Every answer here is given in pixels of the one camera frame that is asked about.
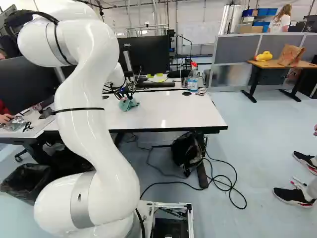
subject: green cloth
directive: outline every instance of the green cloth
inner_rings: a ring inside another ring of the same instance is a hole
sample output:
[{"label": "green cloth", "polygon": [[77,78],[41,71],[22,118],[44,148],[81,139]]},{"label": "green cloth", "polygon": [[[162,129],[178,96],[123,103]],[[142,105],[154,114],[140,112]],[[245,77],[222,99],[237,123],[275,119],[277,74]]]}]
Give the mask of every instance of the green cloth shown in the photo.
[{"label": "green cloth", "polygon": [[137,107],[139,106],[140,103],[137,103],[135,101],[135,99],[127,99],[125,101],[120,101],[119,102],[119,107],[121,110],[123,110],[124,112],[127,112],[129,111],[130,109],[134,108],[134,107]]}]

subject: red sleeve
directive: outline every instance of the red sleeve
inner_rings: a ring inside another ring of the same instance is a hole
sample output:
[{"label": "red sleeve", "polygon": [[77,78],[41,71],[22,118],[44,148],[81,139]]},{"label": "red sleeve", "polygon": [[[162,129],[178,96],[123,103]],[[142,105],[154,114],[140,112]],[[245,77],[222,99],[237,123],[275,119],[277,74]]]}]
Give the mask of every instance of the red sleeve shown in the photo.
[{"label": "red sleeve", "polygon": [[5,107],[4,103],[0,100],[0,114],[10,114],[10,111],[8,108]]}]

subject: blue bin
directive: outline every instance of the blue bin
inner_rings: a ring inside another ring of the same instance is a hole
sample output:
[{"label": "blue bin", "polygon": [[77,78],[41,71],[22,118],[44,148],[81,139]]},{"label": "blue bin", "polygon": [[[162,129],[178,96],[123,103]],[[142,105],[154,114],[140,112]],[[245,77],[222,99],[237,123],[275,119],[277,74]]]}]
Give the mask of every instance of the blue bin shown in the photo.
[{"label": "blue bin", "polygon": [[269,8],[259,8],[258,16],[267,16]]},{"label": "blue bin", "polygon": [[242,17],[244,16],[252,16],[253,9],[244,10],[242,12]]},{"label": "blue bin", "polygon": [[275,16],[277,13],[277,8],[269,8],[267,11],[268,16]]},{"label": "blue bin", "polygon": [[254,26],[269,26],[269,21],[255,21],[253,22]]},{"label": "blue bin", "polygon": [[263,26],[263,32],[267,32],[267,29],[268,29],[268,25]]}]

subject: shoe sole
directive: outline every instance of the shoe sole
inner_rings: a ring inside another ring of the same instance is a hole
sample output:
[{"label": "shoe sole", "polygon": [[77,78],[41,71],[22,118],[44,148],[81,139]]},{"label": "shoe sole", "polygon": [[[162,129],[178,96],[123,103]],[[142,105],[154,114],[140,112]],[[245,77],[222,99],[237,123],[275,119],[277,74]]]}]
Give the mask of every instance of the shoe sole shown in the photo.
[{"label": "shoe sole", "polygon": [[309,172],[311,172],[313,175],[317,176],[317,171],[314,171],[313,169],[310,169],[310,165],[307,164],[307,162],[305,160],[301,160],[299,158],[297,158],[297,156],[293,153],[293,157],[299,162],[301,163],[305,168],[308,169]]},{"label": "shoe sole", "polygon": [[299,206],[301,208],[305,208],[305,209],[311,209],[313,207],[313,204],[306,204],[306,203],[299,203],[299,202],[296,202],[296,201],[286,201],[282,198],[280,198],[279,196],[277,196],[273,190],[273,194],[282,202],[285,202],[289,205],[296,205],[296,206]]}]

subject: plastic bottle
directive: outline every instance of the plastic bottle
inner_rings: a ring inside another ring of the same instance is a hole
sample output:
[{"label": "plastic bottle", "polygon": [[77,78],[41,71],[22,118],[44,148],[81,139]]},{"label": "plastic bottle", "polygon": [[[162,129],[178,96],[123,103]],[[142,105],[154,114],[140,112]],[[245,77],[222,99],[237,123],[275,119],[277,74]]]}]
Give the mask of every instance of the plastic bottle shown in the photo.
[{"label": "plastic bottle", "polygon": [[192,70],[190,71],[190,73],[188,75],[187,89],[189,91],[195,92],[198,90],[198,76],[197,76],[197,72],[196,72],[197,63],[191,62],[190,64],[192,66]]}]

